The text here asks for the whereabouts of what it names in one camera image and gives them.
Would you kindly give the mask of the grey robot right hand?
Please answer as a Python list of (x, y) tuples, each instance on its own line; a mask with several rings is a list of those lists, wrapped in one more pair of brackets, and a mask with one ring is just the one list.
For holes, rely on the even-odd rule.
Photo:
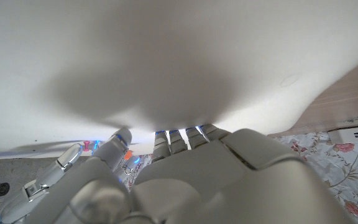
[(102, 169), (115, 170), (128, 152), (127, 143), (119, 136), (113, 136), (85, 163), (71, 170), (80, 158), (83, 146), (72, 145), (55, 162), (51, 163), (36, 179), (25, 184), (13, 195), (4, 199), (0, 207), (2, 223), (15, 223), (28, 215), (49, 193), (68, 196), (76, 193)]

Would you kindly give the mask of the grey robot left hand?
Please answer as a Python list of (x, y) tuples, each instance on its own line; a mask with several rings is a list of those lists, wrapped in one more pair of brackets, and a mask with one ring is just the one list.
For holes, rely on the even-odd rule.
[(352, 223), (312, 168), (296, 153), (250, 129), (211, 124), (186, 130), (189, 150), (155, 135), (154, 161), (131, 189), (113, 169), (128, 150), (117, 131), (69, 170), (25, 223)]

